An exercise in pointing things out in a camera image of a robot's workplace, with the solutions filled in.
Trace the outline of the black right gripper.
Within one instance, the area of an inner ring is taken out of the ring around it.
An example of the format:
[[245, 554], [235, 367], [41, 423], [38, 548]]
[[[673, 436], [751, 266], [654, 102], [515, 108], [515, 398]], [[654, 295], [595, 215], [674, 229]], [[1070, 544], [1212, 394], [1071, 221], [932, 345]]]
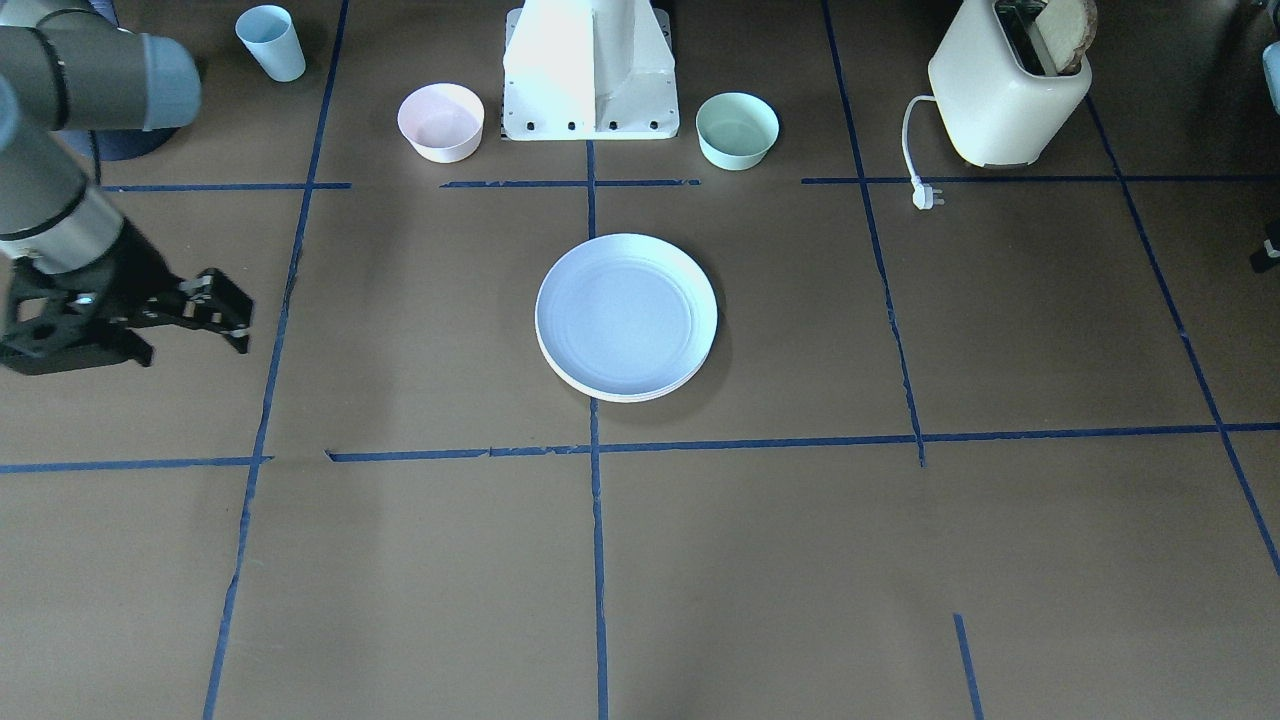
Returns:
[[131, 222], [101, 258], [41, 283], [47, 297], [40, 334], [111, 336], [110, 364], [151, 366], [154, 347], [133, 329], [164, 324], [219, 334], [237, 354], [250, 351], [253, 300], [216, 268], [183, 281]]

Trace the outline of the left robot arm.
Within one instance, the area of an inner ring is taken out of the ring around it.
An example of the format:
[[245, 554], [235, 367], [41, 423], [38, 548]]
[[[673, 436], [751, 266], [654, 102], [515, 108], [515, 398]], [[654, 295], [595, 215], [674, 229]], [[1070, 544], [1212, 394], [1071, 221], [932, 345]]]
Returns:
[[1262, 51], [1263, 79], [1268, 91], [1270, 102], [1276, 114], [1280, 113], [1280, 42], [1271, 42]]

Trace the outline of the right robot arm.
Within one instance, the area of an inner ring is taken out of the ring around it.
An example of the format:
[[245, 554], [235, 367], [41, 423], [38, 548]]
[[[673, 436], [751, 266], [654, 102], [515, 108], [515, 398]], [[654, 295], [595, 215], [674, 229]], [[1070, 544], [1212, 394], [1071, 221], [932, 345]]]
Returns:
[[24, 375], [148, 366], [140, 329], [178, 325], [250, 350], [253, 300], [216, 268], [174, 274], [56, 133], [191, 124], [202, 85], [174, 38], [90, 1], [3, 4], [3, 365]]

